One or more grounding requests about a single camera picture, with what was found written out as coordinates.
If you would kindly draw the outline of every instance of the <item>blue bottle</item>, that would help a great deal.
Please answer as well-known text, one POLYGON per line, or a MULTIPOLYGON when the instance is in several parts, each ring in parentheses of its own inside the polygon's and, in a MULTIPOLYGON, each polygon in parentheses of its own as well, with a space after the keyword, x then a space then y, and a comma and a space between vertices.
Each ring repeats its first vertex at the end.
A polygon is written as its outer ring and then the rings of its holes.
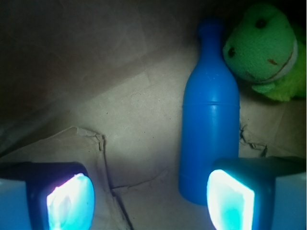
POLYGON ((187 200, 205 206, 213 162, 237 158, 239 152, 239 92, 223 60, 223 28, 218 19, 200 24, 201 57, 183 99, 179 191, 187 200))

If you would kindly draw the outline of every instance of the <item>green stuffed toy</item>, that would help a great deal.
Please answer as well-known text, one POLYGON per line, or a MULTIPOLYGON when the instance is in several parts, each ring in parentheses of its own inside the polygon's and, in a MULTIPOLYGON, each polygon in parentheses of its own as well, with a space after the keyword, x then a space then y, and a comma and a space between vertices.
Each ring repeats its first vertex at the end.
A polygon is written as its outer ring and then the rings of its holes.
POLYGON ((306 34, 266 3, 252 5, 223 48, 228 67, 277 100, 306 97, 306 34))

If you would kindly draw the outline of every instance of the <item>plastic bottle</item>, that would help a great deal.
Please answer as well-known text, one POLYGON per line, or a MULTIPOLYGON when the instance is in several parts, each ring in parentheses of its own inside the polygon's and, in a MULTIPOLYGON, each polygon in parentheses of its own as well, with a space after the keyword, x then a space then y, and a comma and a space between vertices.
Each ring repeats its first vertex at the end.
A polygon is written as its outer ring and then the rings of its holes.
POLYGON ((239 92, 223 60, 223 28, 218 19, 200 24, 201 56, 183 99, 179 191, 187 200, 205 206, 213 162, 237 158, 239 148, 239 92))

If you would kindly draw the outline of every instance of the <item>stuffed toy eye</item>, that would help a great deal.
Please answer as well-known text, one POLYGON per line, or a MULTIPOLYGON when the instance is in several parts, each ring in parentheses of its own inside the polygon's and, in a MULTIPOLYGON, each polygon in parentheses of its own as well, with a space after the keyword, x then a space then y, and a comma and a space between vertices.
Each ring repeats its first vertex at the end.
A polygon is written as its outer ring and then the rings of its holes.
POLYGON ((266 24, 267 24, 266 20, 264 20, 264 19, 259 19, 259 20, 256 21, 255 26, 256 26, 258 29, 261 29, 261 28, 265 27, 266 24))
POLYGON ((228 50, 228 55, 229 55, 230 58, 232 58, 235 55, 235 48, 231 47, 228 50))

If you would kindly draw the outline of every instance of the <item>bottle neck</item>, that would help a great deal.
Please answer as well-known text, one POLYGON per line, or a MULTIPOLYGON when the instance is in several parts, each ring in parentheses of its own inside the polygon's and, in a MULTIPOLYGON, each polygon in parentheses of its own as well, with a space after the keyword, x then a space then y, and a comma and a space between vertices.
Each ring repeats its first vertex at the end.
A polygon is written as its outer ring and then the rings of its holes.
POLYGON ((218 62, 222 60, 221 33, 210 31, 201 36, 201 57, 199 62, 218 62))

